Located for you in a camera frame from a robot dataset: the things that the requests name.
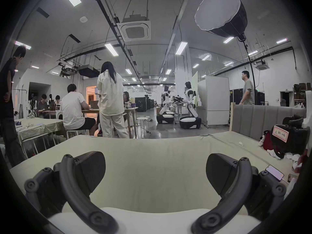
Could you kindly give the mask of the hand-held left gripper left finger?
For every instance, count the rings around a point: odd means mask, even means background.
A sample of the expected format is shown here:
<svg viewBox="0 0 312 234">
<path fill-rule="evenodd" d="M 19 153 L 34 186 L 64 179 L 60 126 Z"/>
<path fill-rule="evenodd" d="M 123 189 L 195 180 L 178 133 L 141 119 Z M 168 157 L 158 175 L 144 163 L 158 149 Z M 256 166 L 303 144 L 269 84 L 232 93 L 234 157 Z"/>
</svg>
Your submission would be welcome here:
<svg viewBox="0 0 312 234">
<path fill-rule="evenodd" d="M 25 197 L 45 218 L 61 213 L 68 203 L 92 230 L 115 234 L 119 228 L 117 221 L 90 200 L 105 171 L 102 152 L 90 151 L 77 157 L 65 154 L 53 168 L 45 167 L 25 181 Z"/>
</svg>

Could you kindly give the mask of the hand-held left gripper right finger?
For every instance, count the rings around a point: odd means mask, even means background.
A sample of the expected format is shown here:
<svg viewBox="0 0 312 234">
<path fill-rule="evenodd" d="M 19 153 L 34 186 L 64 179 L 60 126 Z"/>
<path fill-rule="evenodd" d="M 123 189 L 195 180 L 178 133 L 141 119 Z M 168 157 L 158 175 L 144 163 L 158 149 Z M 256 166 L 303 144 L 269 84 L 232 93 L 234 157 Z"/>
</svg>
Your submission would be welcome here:
<svg viewBox="0 0 312 234">
<path fill-rule="evenodd" d="M 235 160 L 224 154 L 210 154 L 206 175 L 221 200 L 193 222 L 193 234 L 216 233 L 243 206 L 249 216 L 263 221 L 282 204 L 286 194 L 286 186 L 281 183 L 283 173 L 271 165 L 259 172 L 247 157 Z"/>
</svg>

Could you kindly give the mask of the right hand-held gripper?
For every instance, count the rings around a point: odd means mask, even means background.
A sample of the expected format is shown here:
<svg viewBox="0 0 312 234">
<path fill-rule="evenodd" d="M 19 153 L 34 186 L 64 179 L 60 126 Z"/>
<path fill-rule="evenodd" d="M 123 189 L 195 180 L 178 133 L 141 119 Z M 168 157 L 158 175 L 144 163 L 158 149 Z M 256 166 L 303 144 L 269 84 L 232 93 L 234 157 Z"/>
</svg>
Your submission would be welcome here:
<svg viewBox="0 0 312 234">
<path fill-rule="evenodd" d="M 312 149 L 312 91 L 306 91 L 306 118 L 296 115 L 285 117 L 282 124 L 274 125 L 271 129 L 273 150 L 279 154 L 303 154 L 307 156 Z"/>
</svg>

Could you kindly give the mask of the person's right hand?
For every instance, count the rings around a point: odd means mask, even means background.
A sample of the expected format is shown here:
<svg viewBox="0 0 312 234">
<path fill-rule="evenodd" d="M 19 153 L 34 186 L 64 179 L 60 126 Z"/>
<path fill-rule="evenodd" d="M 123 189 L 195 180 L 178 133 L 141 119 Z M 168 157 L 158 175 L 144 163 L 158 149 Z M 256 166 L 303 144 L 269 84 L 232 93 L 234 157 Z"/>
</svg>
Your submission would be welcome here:
<svg viewBox="0 0 312 234">
<path fill-rule="evenodd" d="M 304 163 L 306 162 L 308 156 L 307 154 L 302 154 L 298 160 L 293 164 L 293 170 L 295 174 L 299 174 Z"/>
</svg>

